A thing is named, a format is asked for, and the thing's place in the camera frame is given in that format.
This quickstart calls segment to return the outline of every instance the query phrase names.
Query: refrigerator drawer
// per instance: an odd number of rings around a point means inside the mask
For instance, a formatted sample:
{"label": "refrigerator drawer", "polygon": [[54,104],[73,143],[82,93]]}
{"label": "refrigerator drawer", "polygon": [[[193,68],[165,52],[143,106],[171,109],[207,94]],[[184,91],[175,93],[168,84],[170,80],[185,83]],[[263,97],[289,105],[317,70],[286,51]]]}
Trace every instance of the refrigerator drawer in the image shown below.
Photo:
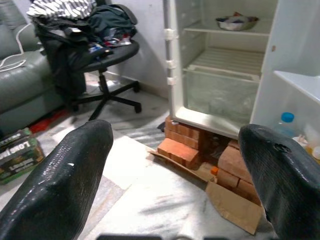
{"label": "refrigerator drawer", "polygon": [[250,122],[259,83],[205,70],[185,70],[184,106],[241,125]]}

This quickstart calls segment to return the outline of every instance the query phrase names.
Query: open refrigerator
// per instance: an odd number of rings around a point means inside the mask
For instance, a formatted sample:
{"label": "open refrigerator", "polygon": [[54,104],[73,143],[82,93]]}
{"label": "open refrigerator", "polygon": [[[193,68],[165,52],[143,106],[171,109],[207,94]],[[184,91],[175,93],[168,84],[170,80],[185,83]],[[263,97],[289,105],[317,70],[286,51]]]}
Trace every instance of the open refrigerator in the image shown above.
{"label": "open refrigerator", "polygon": [[[283,112],[320,133],[320,0],[164,0],[167,83],[174,120],[237,139]],[[216,18],[259,18],[244,31]]]}

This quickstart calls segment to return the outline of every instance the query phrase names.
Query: chair seat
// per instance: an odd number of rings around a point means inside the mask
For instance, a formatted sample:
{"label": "chair seat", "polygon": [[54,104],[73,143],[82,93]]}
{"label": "chair seat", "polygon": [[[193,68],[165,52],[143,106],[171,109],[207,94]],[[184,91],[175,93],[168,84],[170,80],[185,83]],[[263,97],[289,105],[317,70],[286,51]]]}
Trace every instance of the chair seat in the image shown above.
{"label": "chair seat", "polygon": [[78,72],[88,73],[100,69],[106,69],[109,66],[119,64],[133,57],[139,51],[139,44],[134,40],[131,40],[131,43],[132,44],[130,45],[113,48],[113,54],[96,60],[95,62],[87,65],[86,67],[83,67],[82,69],[78,70]]}

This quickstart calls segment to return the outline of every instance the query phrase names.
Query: gray leather sofa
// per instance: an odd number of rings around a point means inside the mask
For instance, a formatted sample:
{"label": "gray leather sofa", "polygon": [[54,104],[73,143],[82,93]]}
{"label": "gray leather sofa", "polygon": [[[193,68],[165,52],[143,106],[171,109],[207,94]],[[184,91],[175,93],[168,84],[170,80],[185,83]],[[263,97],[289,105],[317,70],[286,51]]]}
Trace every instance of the gray leather sofa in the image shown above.
{"label": "gray leather sofa", "polygon": [[[0,0],[0,63],[20,53],[16,34],[26,24],[12,0]],[[0,130],[4,134],[24,128],[63,104],[55,93],[47,58],[39,51],[33,25],[24,29],[19,39],[24,54],[8,59],[4,65],[26,62],[0,72]]]}

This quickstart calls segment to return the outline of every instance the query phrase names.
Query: wall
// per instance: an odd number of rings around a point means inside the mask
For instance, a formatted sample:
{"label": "wall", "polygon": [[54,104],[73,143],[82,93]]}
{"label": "wall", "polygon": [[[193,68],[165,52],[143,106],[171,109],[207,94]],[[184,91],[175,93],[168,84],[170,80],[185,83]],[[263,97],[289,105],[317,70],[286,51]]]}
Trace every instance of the wall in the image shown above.
{"label": "wall", "polygon": [[30,1],[29,0],[13,0],[15,5],[18,7],[24,18],[29,22],[26,12],[29,9]]}
{"label": "wall", "polygon": [[[30,1],[13,1],[26,16]],[[145,90],[168,97],[163,1],[113,0],[112,3],[127,6],[137,17],[138,34],[134,39],[140,44],[140,51],[133,58],[110,67],[109,72],[138,80]]]}

